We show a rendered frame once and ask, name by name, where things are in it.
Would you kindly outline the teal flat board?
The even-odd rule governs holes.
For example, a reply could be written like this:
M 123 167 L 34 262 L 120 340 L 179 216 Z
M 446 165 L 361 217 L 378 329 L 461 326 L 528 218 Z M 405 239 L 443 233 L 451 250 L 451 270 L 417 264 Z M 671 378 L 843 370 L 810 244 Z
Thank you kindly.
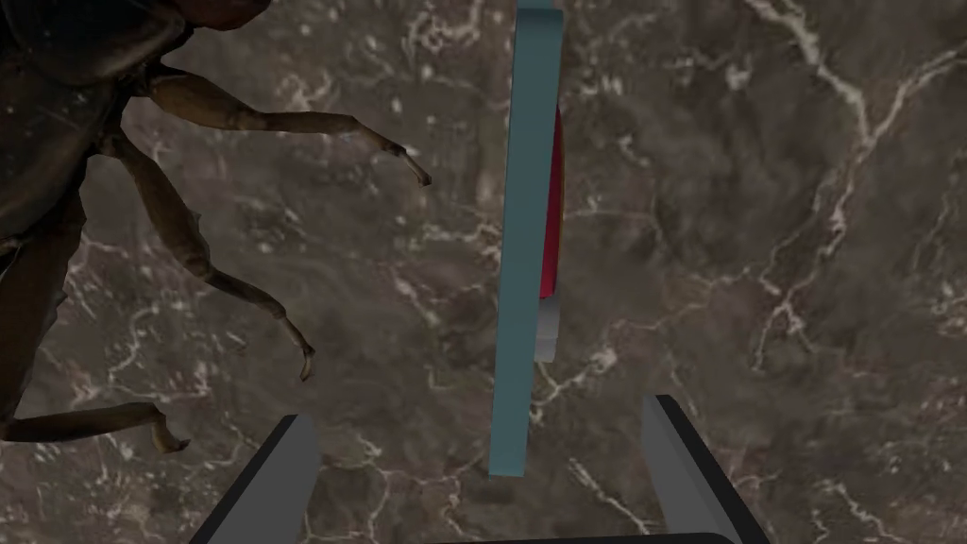
M 502 224 L 491 478 L 525 472 L 563 13 L 517 0 Z

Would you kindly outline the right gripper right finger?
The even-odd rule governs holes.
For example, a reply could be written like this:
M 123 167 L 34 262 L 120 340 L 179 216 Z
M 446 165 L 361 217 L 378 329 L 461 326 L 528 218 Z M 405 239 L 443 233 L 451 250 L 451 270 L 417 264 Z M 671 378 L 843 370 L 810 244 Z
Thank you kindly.
M 697 544 L 771 544 L 672 396 L 646 396 L 641 422 L 652 487 L 670 533 L 710 535 Z

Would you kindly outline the brown beetle figure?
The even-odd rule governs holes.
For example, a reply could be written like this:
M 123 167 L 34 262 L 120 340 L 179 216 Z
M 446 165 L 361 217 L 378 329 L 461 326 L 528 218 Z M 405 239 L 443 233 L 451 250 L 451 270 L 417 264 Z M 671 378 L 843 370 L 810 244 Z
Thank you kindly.
M 79 194 L 88 159 L 128 171 L 171 255 L 217 290 L 279 321 L 312 374 L 314 348 L 264 290 L 221 272 L 198 218 L 158 164 L 122 130 L 134 96 L 205 128 L 363 135 L 430 174 L 407 150 L 345 114 L 256 110 L 208 79 L 164 64 L 197 29 L 231 31 L 272 0 L 0 0 L 0 441 L 58 443 L 147 426 L 156 449 L 183 451 L 151 402 L 16 417 L 37 350 L 65 300 L 63 284 L 86 216 Z

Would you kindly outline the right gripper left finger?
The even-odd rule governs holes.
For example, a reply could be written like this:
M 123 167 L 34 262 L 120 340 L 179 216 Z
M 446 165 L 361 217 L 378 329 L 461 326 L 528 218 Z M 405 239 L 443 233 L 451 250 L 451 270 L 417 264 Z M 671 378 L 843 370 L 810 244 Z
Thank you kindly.
M 284 416 L 188 544 L 295 544 L 320 462 L 311 419 Z

